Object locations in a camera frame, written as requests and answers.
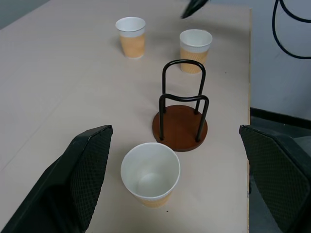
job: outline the wooden base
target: wooden base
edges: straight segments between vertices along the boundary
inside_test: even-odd
[[[190,151],[201,145],[207,135],[205,120],[201,140],[195,141],[201,120],[201,113],[194,114],[194,109],[185,105],[166,107],[164,114],[164,140],[160,140],[160,119],[156,114],[152,122],[152,131],[157,142],[170,147],[174,151]]]

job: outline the paper cup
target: paper cup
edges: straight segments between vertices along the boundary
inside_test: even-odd
[[[124,54],[128,58],[140,58],[145,52],[145,25],[142,18],[126,17],[119,19],[116,28]]]
[[[213,40],[212,35],[207,31],[190,29],[183,31],[179,38],[180,58],[195,60],[204,64],[208,49]],[[199,73],[201,71],[198,66],[192,64],[181,64],[181,70],[190,74]]]
[[[121,178],[125,187],[147,207],[164,205],[179,175],[177,155],[160,143],[144,143],[134,147],[121,165]]]

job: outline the white table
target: white table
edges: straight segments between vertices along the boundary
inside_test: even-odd
[[[0,229],[77,134],[111,124],[105,180],[87,232],[247,232],[247,158],[238,130],[249,121],[249,9],[209,4],[181,20],[185,6],[51,0],[0,31]],[[125,16],[147,23],[140,60],[121,53],[115,22]],[[165,207],[149,209],[123,186],[120,165],[132,147],[155,141],[162,68],[178,58],[179,34],[191,28],[213,35],[203,91],[208,134],[199,148],[177,153],[180,181]],[[168,70],[168,93],[194,96],[199,83],[200,75]]]

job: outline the black object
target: black object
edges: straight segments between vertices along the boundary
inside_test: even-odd
[[[181,64],[181,63],[193,64],[193,65],[198,66],[201,69],[201,71],[202,71],[202,78],[201,78],[201,83],[200,83],[200,88],[199,88],[199,94],[198,95],[199,96],[202,95],[203,87],[204,87],[204,82],[205,82],[205,76],[206,76],[206,70],[204,68],[204,65],[202,65],[201,63],[199,63],[197,61],[194,61],[194,60],[188,60],[188,59],[174,60],[174,61],[168,62],[164,66],[163,71],[162,71],[162,94],[166,93],[166,71],[167,71],[167,69],[170,66],[172,66],[172,65]],[[163,103],[164,103],[163,112],[166,113],[166,110],[165,110],[165,100],[163,101]],[[198,112],[199,112],[199,105],[200,105],[200,100],[198,100],[197,103],[196,103],[195,112],[194,112],[195,114],[198,114]]]
[[[281,42],[279,41],[277,34],[276,34],[276,9],[278,6],[278,1],[280,1],[281,7],[283,8],[283,10],[285,11],[285,13],[288,16],[290,16],[293,19],[296,19],[300,22],[311,23],[311,19],[303,19],[303,18],[300,18],[300,17],[294,15],[293,13],[291,13],[287,9],[287,7],[285,6],[283,0],[276,0],[274,7],[273,7],[273,13],[272,13],[272,33],[273,33],[274,40],[276,41],[277,45],[283,50],[283,52],[285,52],[287,55],[294,57],[294,58],[297,58],[297,59],[311,59],[311,56],[298,56],[298,55],[295,55],[295,54],[289,52],[286,48],[284,48],[284,46],[282,46]]]
[[[250,172],[284,233],[311,232],[311,157],[289,136],[240,127]]]
[[[104,181],[112,126],[76,136],[49,166],[2,233],[84,233]]]
[[[192,16],[196,11],[201,9],[208,0],[191,0],[188,6],[186,7],[184,13],[182,14],[181,18],[187,18]]]
[[[163,94],[160,96],[160,100],[159,100],[159,109],[160,109],[160,140],[164,140],[164,126],[163,126],[163,114],[164,114],[164,110],[165,110],[165,99],[171,99],[171,100],[175,100],[175,101],[179,101],[179,102],[192,102],[192,101],[200,101],[200,100],[204,100],[205,104],[204,104],[204,108],[203,108],[203,112],[202,112],[202,116],[201,116],[201,120],[200,120],[200,125],[199,125],[199,129],[198,129],[198,133],[195,137],[195,141],[199,142],[201,140],[201,134],[202,134],[202,130],[203,130],[203,126],[204,126],[204,122],[205,122],[205,118],[206,118],[206,114],[207,114],[207,109],[208,109],[208,105],[209,105],[209,100],[207,98],[207,96],[204,95],[200,95],[200,96],[194,96],[194,97],[179,97],[179,96],[174,96],[171,94]]]
[[[179,97],[179,96],[174,96],[171,94],[166,94],[166,71],[167,69],[175,64],[181,64],[181,63],[186,63],[186,64],[192,64],[192,65],[196,65],[198,66],[201,71],[202,71],[202,78],[201,78],[201,83],[200,83],[200,88],[199,88],[199,94],[198,96],[194,96],[194,97]],[[208,109],[208,105],[209,105],[209,99],[207,98],[207,96],[202,95],[203,92],[203,87],[204,87],[204,82],[205,82],[205,76],[206,76],[206,70],[204,68],[204,65],[194,61],[194,60],[189,60],[189,59],[179,59],[179,60],[174,60],[171,62],[168,62],[162,71],[162,95],[160,96],[159,99],[159,113],[160,113],[160,140],[164,139],[164,129],[163,129],[163,114],[166,113],[166,107],[165,107],[165,99],[171,99],[171,100],[175,100],[175,101],[179,101],[179,102],[192,102],[192,101],[197,101],[196,102],[196,106],[195,106],[195,110],[194,110],[194,114],[198,114],[199,112],[199,106],[200,106],[200,100],[204,100],[205,104],[204,104],[204,108],[203,108],[203,112],[202,112],[202,117],[201,117],[201,121],[200,121],[200,126],[198,129],[198,134],[195,137],[195,141],[199,142],[200,138],[201,138],[201,133],[202,133],[202,129],[204,126],[204,122],[205,122],[205,118],[206,118],[206,114],[207,114],[207,109]]]

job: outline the black metal cup holder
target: black metal cup holder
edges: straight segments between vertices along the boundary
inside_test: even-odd
[[[179,97],[179,96],[175,96],[175,95],[166,93],[166,71],[167,71],[167,69],[170,66],[175,65],[175,64],[181,64],[181,63],[196,65],[202,71],[202,78],[201,78],[201,83],[200,83],[200,87],[199,87],[199,93],[198,93],[197,96],[193,96],[193,97]],[[158,142],[165,143],[164,142],[165,141],[164,140],[165,139],[164,138],[164,114],[166,114],[166,112],[167,112],[167,109],[166,109],[166,99],[171,99],[171,100],[175,100],[175,101],[179,101],[179,102],[192,102],[192,101],[196,101],[196,106],[195,106],[195,109],[194,109],[194,112],[193,112],[194,115],[199,114],[200,100],[204,100],[205,104],[204,104],[202,116],[200,118],[199,128],[198,128],[196,137],[194,138],[195,142],[193,142],[194,144],[195,143],[197,144],[196,147],[201,144],[200,141],[201,141],[202,131],[203,131],[204,123],[206,122],[205,118],[206,118],[207,110],[208,110],[208,106],[209,106],[209,99],[208,99],[208,97],[205,96],[205,95],[202,95],[203,87],[204,87],[204,83],[205,83],[205,77],[206,77],[206,70],[205,70],[204,66],[201,63],[199,63],[197,61],[194,61],[194,60],[179,59],[179,60],[174,60],[174,61],[168,62],[164,66],[163,72],[162,72],[162,95],[160,96],[160,99],[159,99],[159,113],[158,113],[159,114],[159,129],[158,129],[159,131],[156,130],[157,133],[155,133],[155,129],[153,127],[154,136],[155,136],[155,138],[156,138],[156,140]],[[205,139],[206,134],[207,134],[207,125],[206,125],[205,135],[203,137],[203,140]]]

